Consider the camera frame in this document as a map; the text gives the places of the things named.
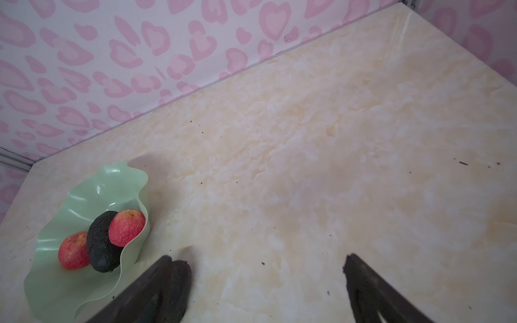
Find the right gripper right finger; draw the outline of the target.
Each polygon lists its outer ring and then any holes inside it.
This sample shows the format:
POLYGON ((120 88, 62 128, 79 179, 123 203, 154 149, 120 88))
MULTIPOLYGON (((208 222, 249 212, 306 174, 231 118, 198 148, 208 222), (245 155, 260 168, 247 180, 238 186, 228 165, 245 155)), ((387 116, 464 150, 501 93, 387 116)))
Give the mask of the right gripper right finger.
POLYGON ((343 273, 356 322, 431 322, 358 255, 347 256, 343 273))

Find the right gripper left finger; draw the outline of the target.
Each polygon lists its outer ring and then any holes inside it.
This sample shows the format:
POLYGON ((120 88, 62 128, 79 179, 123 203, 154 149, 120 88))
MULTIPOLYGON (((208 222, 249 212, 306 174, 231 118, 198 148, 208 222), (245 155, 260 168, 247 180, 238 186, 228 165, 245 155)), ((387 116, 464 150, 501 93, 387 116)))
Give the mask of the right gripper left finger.
POLYGON ((171 296, 172 259, 159 258, 89 322, 164 322, 171 296))

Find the red apple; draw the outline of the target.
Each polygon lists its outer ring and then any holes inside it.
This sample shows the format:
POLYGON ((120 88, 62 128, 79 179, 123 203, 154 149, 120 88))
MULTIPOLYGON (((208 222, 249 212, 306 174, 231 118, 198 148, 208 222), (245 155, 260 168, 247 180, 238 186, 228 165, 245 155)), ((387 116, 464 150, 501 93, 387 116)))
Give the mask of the red apple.
POLYGON ((140 210, 126 209, 118 212, 109 227, 109 240, 118 247, 125 247, 144 229, 146 219, 140 210))
POLYGON ((83 269, 90 264, 87 236, 87 231, 80 231, 64 239, 58 251, 58 260, 64 269, 83 269))

